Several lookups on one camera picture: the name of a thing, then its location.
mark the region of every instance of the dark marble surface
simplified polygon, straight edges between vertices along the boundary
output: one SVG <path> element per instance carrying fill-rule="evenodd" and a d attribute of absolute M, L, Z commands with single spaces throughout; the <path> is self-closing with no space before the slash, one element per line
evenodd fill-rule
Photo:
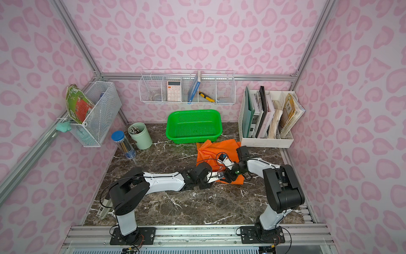
<path fill-rule="evenodd" d="M 239 140 L 237 123 L 222 125 L 223 134 L 217 141 Z M 100 207 L 100 192 L 133 166 L 153 173 L 172 173 L 195 167 L 197 160 L 195 143 L 175 144 L 168 140 L 165 135 L 166 124 L 146 124 L 146 126 L 155 143 L 146 150 L 136 149 L 135 162 L 126 159 L 117 149 L 84 225 L 116 223 L 112 212 L 103 220 L 96 217 Z M 283 164 L 279 149 L 249 148 L 249 150 L 265 161 Z M 254 176 L 249 182 L 245 180 L 243 185 L 215 182 L 210 189 L 200 190 L 195 187 L 191 191 L 151 193 L 143 198 L 135 212 L 138 225 L 252 224 L 257 216 L 263 213 L 267 203 L 263 179 Z M 301 215 L 291 212 L 284 219 L 284 223 L 304 223 L 304 221 Z"/>

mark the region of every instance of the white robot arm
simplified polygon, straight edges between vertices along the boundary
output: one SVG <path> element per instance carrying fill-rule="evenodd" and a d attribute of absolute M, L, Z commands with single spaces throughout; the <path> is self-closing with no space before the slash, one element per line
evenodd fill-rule
<path fill-rule="evenodd" d="M 220 155 L 218 161 L 226 167 L 222 172 L 213 172 L 206 162 L 194 169 L 171 174 L 151 174 L 143 172 L 141 168 L 132 168 L 109 189 L 121 236 L 124 239 L 126 236 L 134 239 L 139 234 L 134 209 L 146 194 L 187 191 L 195 186 L 206 189 L 214 181 L 232 182 L 240 174 L 249 172 L 262 177 L 265 182 L 269 205 L 255 224 L 256 237 L 265 242 L 270 235 L 275 234 L 278 224 L 292 211 L 291 208 L 304 203 L 304 195 L 290 165 L 276 165 L 251 156 L 245 146 L 238 148 L 237 154 L 238 163 L 231 162 L 226 154 Z"/>

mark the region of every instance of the mounting plate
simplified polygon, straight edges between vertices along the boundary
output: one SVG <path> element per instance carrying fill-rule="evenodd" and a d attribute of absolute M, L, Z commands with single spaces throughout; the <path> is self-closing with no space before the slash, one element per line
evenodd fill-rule
<path fill-rule="evenodd" d="M 277 227 L 276 230 L 269 230 L 273 232 L 265 239 L 261 239 L 261 241 L 257 237 L 255 226 L 243 226 L 240 227 L 240 230 L 242 243 L 274 243 L 275 245 L 285 243 L 285 236 L 281 227 Z"/>
<path fill-rule="evenodd" d="M 155 239 L 155 231 L 156 228 L 147 227 L 147 228 L 140 228 L 138 227 L 140 234 L 144 236 L 143 245 L 152 245 L 153 240 Z M 126 235 L 124 237 L 125 240 L 122 239 L 120 229 L 115 228 L 113 231 L 113 235 L 110 239 L 110 245 L 131 245 L 130 243 L 134 244 L 135 246 L 140 245 L 141 241 L 143 240 L 142 237 L 139 237 L 137 241 L 135 241 L 135 236 Z"/>

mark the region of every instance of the green basket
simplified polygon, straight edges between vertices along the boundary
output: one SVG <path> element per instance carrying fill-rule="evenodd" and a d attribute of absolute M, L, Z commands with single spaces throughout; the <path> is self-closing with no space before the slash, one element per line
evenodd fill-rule
<path fill-rule="evenodd" d="M 176 144 L 214 142 L 222 133 L 220 113 L 213 109 L 173 112 L 166 125 L 166 136 Z"/>

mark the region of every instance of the orange bag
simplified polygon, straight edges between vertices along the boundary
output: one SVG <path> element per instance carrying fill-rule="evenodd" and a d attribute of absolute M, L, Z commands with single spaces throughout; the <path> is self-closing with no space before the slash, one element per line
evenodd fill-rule
<path fill-rule="evenodd" d="M 225 152 L 231 161 L 235 161 L 238 163 L 238 155 L 236 149 L 241 146 L 241 142 L 236 142 L 234 139 L 229 139 L 229 140 L 224 140 L 218 143 L 212 143 L 210 140 L 207 140 L 203 144 L 196 143 L 197 147 L 197 161 L 198 165 L 199 163 L 202 163 L 203 160 L 205 159 L 210 159 L 210 160 L 205 160 L 213 169 L 213 172 L 217 172 L 220 167 L 221 163 L 216 161 L 216 156 L 218 158 L 218 154 Z M 234 182 L 231 182 L 231 184 L 235 185 L 241 185 L 244 183 L 244 177 L 242 175 L 239 175 L 237 179 Z"/>

